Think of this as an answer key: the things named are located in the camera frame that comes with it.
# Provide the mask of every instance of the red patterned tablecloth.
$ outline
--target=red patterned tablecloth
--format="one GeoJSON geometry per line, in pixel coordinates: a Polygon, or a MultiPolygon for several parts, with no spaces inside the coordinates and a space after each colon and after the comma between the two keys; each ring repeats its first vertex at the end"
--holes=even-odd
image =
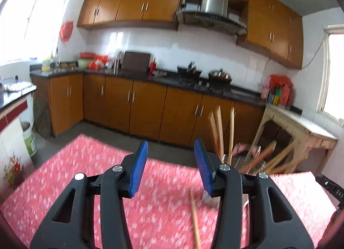
{"type": "MultiPolygon", "coordinates": [[[[103,173],[121,163],[129,152],[80,135],[36,170],[1,206],[9,225],[29,247],[45,214],[78,172],[103,173]]],[[[290,201],[315,245],[321,239],[335,207],[312,173],[273,176],[290,201]]],[[[210,248],[217,210],[202,202],[203,186],[196,168],[148,159],[139,191],[125,199],[124,208],[134,249],[193,249],[189,189],[197,205],[201,245],[210,248]]],[[[102,248],[99,198],[95,201],[95,245],[102,248]]],[[[243,209],[241,246],[247,245],[247,207],[243,209]]]]}

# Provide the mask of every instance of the white tabletop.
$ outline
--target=white tabletop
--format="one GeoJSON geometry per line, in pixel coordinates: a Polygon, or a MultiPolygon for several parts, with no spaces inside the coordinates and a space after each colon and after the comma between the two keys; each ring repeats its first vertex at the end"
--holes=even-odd
{"type": "Polygon", "coordinates": [[[310,131],[311,134],[317,134],[320,136],[325,136],[325,137],[328,137],[328,138],[331,138],[334,140],[338,140],[338,138],[336,136],[332,135],[331,133],[329,133],[324,128],[322,128],[319,125],[313,123],[312,121],[306,119],[305,117],[302,117],[301,115],[298,115],[294,112],[290,112],[290,111],[285,110],[283,108],[276,107],[274,105],[266,105],[266,106],[269,107],[270,109],[275,110],[275,111],[287,116],[288,118],[294,120],[299,125],[301,125],[305,129],[310,131]]]}

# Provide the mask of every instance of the metal bolt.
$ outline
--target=metal bolt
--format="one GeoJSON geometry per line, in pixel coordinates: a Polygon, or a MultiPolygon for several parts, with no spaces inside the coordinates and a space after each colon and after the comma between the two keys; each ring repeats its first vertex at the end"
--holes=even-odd
{"type": "Polygon", "coordinates": [[[261,171],[260,173],[258,173],[258,176],[261,178],[261,179],[266,179],[269,177],[269,175],[266,173],[266,172],[263,172],[261,171]]]}
{"type": "Polygon", "coordinates": [[[228,171],[228,170],[230,170],[230,166],[227,165],[227,164],[221,164],[221,165],[220,165],[220,170],[222,170],[222,171],[228,171]]]}
{"type": "Polygon", "coordinates": [[[74,176],[74,179],[75,180],[81,180],[81,179],[84,179],[85,175],[83,173],[77,173],[75,176],[74,176]]]}
{"type": "Polygon", "coordinates": [[[123,167],[122,167],[121,165],[115,165],[115,166],[112,168],[112,170],[113,170],[114,172],[120,172],[120,171],[123,170],[123,167]]]}

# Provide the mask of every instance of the trash bin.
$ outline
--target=trash bin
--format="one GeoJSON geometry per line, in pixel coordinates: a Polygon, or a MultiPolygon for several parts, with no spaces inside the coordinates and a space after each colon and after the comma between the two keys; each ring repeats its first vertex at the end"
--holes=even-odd
{"type": "Polygon", "coordinates": [[[32,157],[37,151],[36,143],[35,143],[35,135],[32,132],[32,127],[30,126],[29,122],[23,121],[21,122],[21,126],[23,128],[23,137],[24,137],[26,149],[28,150],[30,157],[32,157]]]}

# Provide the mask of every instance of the silver handle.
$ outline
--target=silver handle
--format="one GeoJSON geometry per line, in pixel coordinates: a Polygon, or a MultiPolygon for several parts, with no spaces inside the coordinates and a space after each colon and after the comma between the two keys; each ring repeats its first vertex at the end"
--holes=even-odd
{"type": "Polygon", "coordinates": [[[200,117],[202,116],[203,109],[204,109],[204,105],[202,105],[202,109],[201,109],[201,114],[200,114],[200,117]]]}
{"type": "Polygon", "coordinates": [[[195,116],[197,116],[198,105],[196,106],[195,116]]]}

